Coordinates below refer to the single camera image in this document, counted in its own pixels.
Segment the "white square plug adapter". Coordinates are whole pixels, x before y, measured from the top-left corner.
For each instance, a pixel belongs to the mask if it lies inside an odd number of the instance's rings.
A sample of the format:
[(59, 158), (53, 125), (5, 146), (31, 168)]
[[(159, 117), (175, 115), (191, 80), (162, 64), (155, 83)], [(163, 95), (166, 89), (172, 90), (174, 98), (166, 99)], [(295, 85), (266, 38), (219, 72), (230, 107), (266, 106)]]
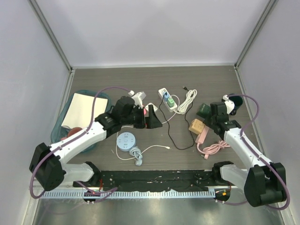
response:
[(158, 108), (153, 104), (153, 103), (148, 103), (146, 106), (145, 106), (145, 110), (149, 113), (151, 112), (152, 110), (156, 113)]

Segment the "dark green cube socket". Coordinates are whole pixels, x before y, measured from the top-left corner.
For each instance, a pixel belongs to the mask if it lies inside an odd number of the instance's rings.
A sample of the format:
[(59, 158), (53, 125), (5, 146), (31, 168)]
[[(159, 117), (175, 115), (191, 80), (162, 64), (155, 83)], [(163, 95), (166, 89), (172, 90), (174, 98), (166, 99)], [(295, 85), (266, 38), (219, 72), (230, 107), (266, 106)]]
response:
[(211, 114), (211, 108), (209, 105), (203, 103), (199, 106), (199, 109), (196, 114), (205, 119)]

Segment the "pink power strip with cable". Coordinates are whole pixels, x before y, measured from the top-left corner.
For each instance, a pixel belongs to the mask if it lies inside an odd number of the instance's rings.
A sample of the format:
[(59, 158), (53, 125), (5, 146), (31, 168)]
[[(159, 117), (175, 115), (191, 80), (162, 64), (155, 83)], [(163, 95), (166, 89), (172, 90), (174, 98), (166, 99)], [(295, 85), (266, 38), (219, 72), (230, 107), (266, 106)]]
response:
[(211, 145), (205, 144), (210, 129), (205, 126), (203, 131), (197, 136), (195, 140), (196, 149), (204, 159), (208, 159), (209, 156), (215, 155), (221, 150), (229, 148), (230, 145), (223, 140), (219, 140)]

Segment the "white power strip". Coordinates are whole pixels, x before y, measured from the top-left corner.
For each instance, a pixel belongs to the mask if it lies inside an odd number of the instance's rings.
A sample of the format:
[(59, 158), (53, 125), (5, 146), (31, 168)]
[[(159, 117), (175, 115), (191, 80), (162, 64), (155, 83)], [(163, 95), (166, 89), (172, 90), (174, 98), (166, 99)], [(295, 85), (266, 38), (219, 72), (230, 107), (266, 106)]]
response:
[(174, 98), (171, 96), (171, 94), (168, 92), (166, 88), (161, 88), (158, 90), (158, 95), (163, 100), (163, 103), (165, 104), (166, 108), (170, 112), (175, 112), (178, 105), (174, 101)]

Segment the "round blue power socket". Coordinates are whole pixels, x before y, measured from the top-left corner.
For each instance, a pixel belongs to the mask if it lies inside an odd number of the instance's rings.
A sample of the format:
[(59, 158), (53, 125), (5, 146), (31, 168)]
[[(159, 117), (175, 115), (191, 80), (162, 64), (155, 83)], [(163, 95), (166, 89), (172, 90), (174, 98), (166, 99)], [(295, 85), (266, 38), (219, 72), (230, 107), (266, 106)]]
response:
[(141, 166), (143, 163), (143, 156), (141, 150), (136, 147), (136, 138), (130, 132), (124, 132), (118, 135), (116, 140), (117, 149), (128, 152), (135, 160), (136, 166)]

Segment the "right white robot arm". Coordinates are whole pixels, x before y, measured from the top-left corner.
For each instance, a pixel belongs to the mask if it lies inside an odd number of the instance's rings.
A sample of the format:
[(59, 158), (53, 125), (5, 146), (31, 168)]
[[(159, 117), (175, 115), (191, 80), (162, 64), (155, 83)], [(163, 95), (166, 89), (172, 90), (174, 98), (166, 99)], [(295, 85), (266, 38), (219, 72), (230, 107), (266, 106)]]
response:
[(246, 167), (246, 170), (239, 169), (230, 161), (215, 163), (212, 181), (217, 185), (229, 182), (242, 189), (253, 207), (279, 202), (289, 204), (285, 167), (265, 157), (247, 138), (240, 124), (229, 120), (225, 102), (211, 103), (210, 108), (204, 124), (230, 145)]

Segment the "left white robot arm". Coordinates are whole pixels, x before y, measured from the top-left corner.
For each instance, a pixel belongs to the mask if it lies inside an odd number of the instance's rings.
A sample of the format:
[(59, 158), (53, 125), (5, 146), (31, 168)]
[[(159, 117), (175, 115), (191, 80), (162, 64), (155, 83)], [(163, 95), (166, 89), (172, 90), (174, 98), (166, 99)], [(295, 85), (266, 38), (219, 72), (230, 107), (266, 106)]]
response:
[(119, 132), (122, 126), (132, 125), (138, 129), (162, 127), (152, 107), (149, 107), (148, 116), (143, 110), (142, 104), (123, 96), (110, 111), (97, 116), (85, 129), (50, 146), (39, 144), (29, 167), (33, 179), (37, 179), (44, 191), (51, 191), (65, 182), (77, 181), (95, 187), (100, 181), (100, 170), (91, 162), (69, 164), (69, 161), (83, 150)]

